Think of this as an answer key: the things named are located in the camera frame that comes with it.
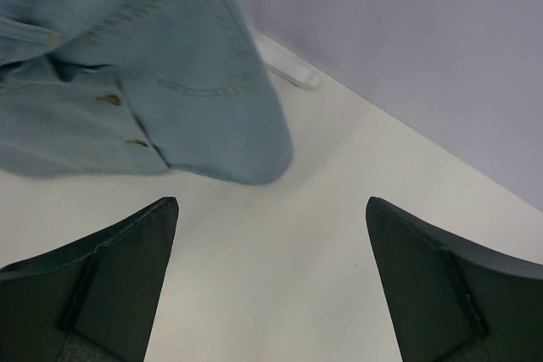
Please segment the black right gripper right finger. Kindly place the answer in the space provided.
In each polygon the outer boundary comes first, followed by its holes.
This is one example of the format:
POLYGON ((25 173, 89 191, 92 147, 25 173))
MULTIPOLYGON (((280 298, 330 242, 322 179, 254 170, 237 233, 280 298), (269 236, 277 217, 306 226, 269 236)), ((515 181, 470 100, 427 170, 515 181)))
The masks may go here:
POLYGON ((404 361, 540 361, 542 266, 372 197, 366 223, 404 361))

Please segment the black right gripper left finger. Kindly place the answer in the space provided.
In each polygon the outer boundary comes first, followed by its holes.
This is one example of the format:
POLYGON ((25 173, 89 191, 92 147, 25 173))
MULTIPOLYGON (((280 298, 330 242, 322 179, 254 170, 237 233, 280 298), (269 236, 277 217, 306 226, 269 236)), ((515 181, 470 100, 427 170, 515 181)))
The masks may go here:
POLYGON ((142 361, 176 234, 161 198, 63 247, 1 269, 3 361, 142 361))

